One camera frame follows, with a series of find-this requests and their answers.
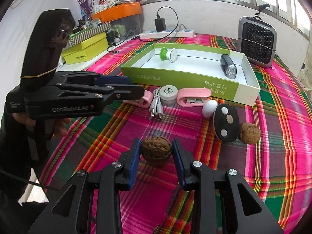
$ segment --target white button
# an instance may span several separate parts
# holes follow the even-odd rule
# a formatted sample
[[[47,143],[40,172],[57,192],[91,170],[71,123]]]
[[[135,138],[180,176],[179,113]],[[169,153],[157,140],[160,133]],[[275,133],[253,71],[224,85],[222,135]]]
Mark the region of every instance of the white button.
[[[227,137],[227,131],[226,131],[225,129],[222,129],[222,130],[221,130],[221,135],[222,135],[223,137]]]
[[[226,107],[222,107],[221,108],[221,112],[224,114],[224,115],[227,115],[229,113],[229,110],[226,108]]]
[[[232,124],[232,123],[233,123],[233,117],[232,117],[232,115],[227,115],[227,122],[228,122],[229,124]]]

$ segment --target black power adapter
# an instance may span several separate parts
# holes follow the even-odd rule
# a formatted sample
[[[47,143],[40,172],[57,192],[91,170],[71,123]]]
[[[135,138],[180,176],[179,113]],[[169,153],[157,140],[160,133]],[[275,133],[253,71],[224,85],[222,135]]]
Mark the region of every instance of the black power adapter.
[[[157,32],[163,32],[167,30],[165,18],[160,18],[160,16],[157,15],[157,18],[155,19],[155,26]]]

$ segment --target blue gripper pad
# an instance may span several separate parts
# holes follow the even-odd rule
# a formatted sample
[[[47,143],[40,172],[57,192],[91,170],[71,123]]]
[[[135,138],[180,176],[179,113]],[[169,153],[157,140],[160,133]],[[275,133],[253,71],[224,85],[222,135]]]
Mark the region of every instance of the blue gripper pad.
[[[179,139],[172,142],[172,154],[179,185],[184,191],[194,190],[198,178],[191,173],[191,164],[195,161],[193,154],[183,149]]]
[[[127,76],[100,76],[94,82],[98,86],[112,85],[112,84],[131,84],[130,77]]]
[[[130,153],[133,152],[132,155],[132,159],[131,159],[131,165],[128,171],[128,177],[129,177],[129,181],[128,181],[128,188],[129,190],[131,190],[133,188],[133,186],[135,185],[135,181],[136,181],[136,176],[138,173],[138,163],[140,161],[140,145],[141,145],[141,141],[140,139],[134,139],[132,142],[132,146],[130,148]]]
[[[185,168],[183,166],[180,151],[178,149],[177,141],[173,140],[172,142],[172,155],[174,158],[174,165],[177,171],[177,179],[179,181],[179,185],[182,187],[182,189],[185,189],[186,181],[185,181]]]
[[[130,191],[135,185],[140,160],[141,140],[135,138],[129,151],[121,153],[119,162],[123,164],[123,171],[116,177],[116,184],[121,191]]]

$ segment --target green suction cup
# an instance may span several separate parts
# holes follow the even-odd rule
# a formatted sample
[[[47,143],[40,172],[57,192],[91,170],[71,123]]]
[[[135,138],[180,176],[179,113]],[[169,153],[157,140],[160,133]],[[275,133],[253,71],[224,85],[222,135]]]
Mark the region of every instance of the green suction cup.
[[[160,53],[159,53],[159,57],[162,61],[166,60],[167,59],[167,52],[168,52],[168,49],[163,47],[161,50],[160,50]]]

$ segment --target small white ball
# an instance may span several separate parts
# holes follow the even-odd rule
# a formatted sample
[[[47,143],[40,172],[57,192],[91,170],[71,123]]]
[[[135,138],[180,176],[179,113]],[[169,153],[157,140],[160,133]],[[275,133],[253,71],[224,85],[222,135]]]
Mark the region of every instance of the small white ball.
[[[204,116],[204,118],[210,118],[215,112],[217,105],[218,102],[215,100],[207,101],[202,107],[202,115]]]

